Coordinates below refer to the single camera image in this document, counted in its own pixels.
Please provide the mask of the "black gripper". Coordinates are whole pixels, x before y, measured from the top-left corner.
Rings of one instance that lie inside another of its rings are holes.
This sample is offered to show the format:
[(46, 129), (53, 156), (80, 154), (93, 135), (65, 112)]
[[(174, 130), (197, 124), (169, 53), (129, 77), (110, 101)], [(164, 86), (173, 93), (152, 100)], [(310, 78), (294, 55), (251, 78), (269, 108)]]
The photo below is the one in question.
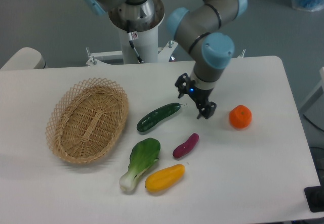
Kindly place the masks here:
[(178, 89), (178, 98), (184, 95), (189, 95), (190, 98), (195, 102), (196, 107), (199, 111), (197, 119), (204, 118), (209, 119), (213, 116), (217, 104), (209, 101), (209, 95), (212, 90), (200, 89), (196, 86), (196, 81), (191, 79), (187, 73), (180, 75), (175, 82), (175, 87)]

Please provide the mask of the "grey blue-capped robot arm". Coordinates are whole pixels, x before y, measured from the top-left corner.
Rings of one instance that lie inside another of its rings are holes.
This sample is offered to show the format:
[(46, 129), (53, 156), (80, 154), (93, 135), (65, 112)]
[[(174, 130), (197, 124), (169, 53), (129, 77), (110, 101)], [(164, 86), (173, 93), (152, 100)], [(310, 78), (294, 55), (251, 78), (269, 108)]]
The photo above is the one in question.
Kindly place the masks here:
[(199, 117), (210, 118), (216, 104), (209, 96), (230, 62), (234, 43), (219, 29), (245, 12), (247, 0), (203, 0), (189, 11), (177, 8), (167, 18), (161, 0), (84, 0), (97, 15), (108, 15), (118, 29), (125, 64), (153, 63), (161, 58), (157, 29), (166, 21), (172, 40), (195, 61), (191, 74), (181, 75), (175, 86), (189, 95)]

